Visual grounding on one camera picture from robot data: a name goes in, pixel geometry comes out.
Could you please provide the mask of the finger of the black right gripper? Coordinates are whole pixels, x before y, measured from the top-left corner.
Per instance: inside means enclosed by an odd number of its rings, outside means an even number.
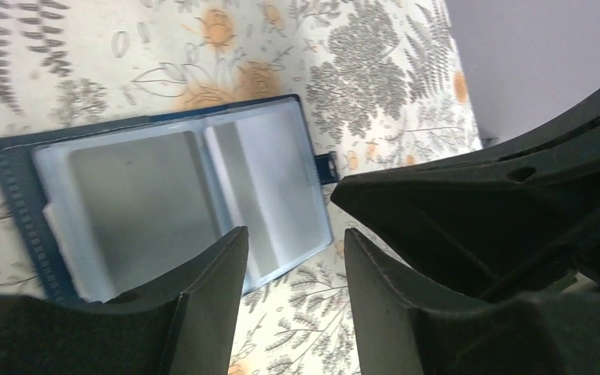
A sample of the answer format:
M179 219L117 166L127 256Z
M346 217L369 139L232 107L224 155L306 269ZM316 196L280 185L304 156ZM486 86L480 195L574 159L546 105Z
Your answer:
M600 284L600 88L476 152L344 178L330 197L413 269L488 302Z

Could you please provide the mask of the navy blue card holder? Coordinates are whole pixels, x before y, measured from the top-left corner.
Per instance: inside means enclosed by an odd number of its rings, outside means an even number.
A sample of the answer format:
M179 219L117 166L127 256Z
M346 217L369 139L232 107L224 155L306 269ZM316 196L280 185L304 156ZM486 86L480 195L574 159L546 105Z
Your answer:
M294 94L0 137L0 189L45 296L108 302L249 232L242 291L334 238Z

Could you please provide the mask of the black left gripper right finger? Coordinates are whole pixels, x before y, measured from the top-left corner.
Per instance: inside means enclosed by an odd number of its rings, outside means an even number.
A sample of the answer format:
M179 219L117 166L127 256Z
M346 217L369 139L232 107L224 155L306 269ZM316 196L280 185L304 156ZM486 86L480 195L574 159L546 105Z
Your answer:
M484 302L356 229L345 232L345 269L364 374L600 374L600 293Z

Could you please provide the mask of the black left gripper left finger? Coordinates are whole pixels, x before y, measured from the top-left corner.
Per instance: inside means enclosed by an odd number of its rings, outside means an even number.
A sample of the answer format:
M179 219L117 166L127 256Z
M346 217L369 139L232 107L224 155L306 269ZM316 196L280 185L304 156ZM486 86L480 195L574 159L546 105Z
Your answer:
M225 374L247 258L236 227L113 302L0 295L0 374Z

